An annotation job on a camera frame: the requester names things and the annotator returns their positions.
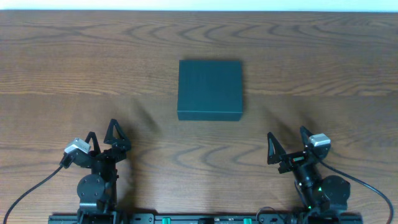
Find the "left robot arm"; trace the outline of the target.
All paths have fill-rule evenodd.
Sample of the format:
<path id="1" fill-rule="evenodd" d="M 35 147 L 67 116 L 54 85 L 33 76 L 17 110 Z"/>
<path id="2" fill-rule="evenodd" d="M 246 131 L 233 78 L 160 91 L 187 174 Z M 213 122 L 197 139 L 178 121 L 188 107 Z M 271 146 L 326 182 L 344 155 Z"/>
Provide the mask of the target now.
<path id="1" fill-rule="evenodd" d="M 116 208 L 116 182 L 119 178 L 116 164 L 127 158 L 131 142 L 116 119 L 109 122 L 104 143 L 110 148 L 102 151 L 96 134 L 88 133 L 86 139 L 75 138 L 64 149 L 60 165 L 71 164 L 91 170 L 78 183 L 80 198 L 77 212 L 78 223 L 127 223 L 126 214 Z"/>

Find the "dark green box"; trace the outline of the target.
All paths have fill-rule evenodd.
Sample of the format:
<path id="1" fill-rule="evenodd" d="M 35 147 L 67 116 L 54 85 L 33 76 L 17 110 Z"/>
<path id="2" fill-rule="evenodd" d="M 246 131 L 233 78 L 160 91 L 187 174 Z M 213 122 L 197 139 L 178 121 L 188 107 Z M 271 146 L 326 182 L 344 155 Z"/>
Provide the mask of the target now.
<path id="1" fill-rule="evenodd" d="M 239 121 L 242 115 L 243 70 L 240 61 L 179 61 L 179 120 Z"/>

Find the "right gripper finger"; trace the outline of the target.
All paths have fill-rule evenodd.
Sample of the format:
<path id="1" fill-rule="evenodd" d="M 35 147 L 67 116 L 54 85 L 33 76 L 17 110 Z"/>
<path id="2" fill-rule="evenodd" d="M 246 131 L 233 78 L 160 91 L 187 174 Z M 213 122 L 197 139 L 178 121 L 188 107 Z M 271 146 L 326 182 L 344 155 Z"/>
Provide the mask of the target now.
<path id="1" fill-rule="evenodd" d="M 280 142 L 271 132 L 267 133 L 267 142 L 268 142 L 267 163 L 269 165 L 280 163 L 283 160 L 283 157 L 286 155 L 285 149 L 282 147 Z"/>
<path id="2" fill-rule="evenodd" d="M 312 145 L 310 137 L 313 136 L 313 134 L 305 126 L 300 127 L 300 135 L 304 146 Z"/>

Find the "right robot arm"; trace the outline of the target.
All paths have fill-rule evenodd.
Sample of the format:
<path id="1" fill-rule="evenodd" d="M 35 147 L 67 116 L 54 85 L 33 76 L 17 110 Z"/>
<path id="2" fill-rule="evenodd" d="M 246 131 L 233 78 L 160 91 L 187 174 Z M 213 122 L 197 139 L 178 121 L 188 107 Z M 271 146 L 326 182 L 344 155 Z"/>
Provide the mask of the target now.
<path id="1" fill-rule="evenodd" d="M 300 128 L 303 150 L 286 153 L 277 138 L 267 133 L 267 163 L 278 164 L 279 173 L 292 172 L 295 188 L 305 210 L 285 218 L 286 223 L 341 223 L 340 214 L 348 208 L 351 185 L 337 175 L 321 176 L 317 164 L 326 158 L 331 140 L 325 134 L 313 134 Z"/>

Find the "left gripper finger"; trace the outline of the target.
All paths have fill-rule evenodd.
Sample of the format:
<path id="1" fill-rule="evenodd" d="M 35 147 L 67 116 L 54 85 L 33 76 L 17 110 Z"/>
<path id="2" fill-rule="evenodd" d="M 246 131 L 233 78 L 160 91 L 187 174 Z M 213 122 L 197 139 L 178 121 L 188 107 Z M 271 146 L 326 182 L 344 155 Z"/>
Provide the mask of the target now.
<path id="1" fill-rule="evenodd" d="M 85 139 L 86 143 L 92 143 L 93 150 L 89 151 L 89 155 L 98 155 L 101 153 L 100 146 L 96 137 L 95 132 L 90 131 Z"/>
<path id="2" fill-rule="evenodd" d="M 131 142 L 116 119 L 110 120 L 103 142 L 121 151 L 131 150 Z"/>

